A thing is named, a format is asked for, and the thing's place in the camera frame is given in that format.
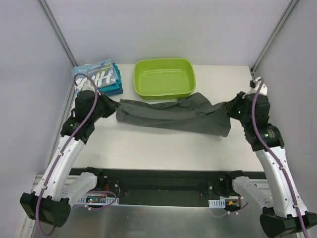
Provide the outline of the dark grey t-shirt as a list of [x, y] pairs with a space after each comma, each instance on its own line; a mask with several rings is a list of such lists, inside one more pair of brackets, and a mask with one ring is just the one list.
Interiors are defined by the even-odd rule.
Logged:
[[116, 105], [121, 123], [227, 137], [231, 130], [226, 103], [212, 104], [201, 93], [173, 102], [149, 104], [121, 99]]

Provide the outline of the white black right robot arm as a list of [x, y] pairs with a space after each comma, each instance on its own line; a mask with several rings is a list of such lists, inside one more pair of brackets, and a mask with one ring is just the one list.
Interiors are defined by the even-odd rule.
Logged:
[[226, 114], [243, 127], [245, 138], [262, 165], [271, 196], [266, 196], [242, 171], [226, 175], [223, 191], [231, 196], [241, 195], [257, 209], [267, 237], [302, 234], [307, 238], [308, 229], [317, 224], [317, 215], [302, 201], [288, 166], [282, 135], [269, 123], [270, 103], [264, 80], [251, 80], [250, 88], [227, 104]]

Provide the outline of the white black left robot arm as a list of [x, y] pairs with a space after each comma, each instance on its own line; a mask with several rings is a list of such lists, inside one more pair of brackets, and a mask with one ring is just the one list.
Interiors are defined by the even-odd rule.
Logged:
[[75, 107], [60, 132], [57, 150], [42, 179], [31, 193], [23, 193], [20, 204], [28, 218], [53, 227], [62, 227], [71, 208], [90, 190], [105, 188], [101, 169], [87, 167], [71, 184], [66, 180], [81, 150], [95, 130], [95, 122], [116, 112], [118, 102], [104, 93], [83, 90], [75, 99]]

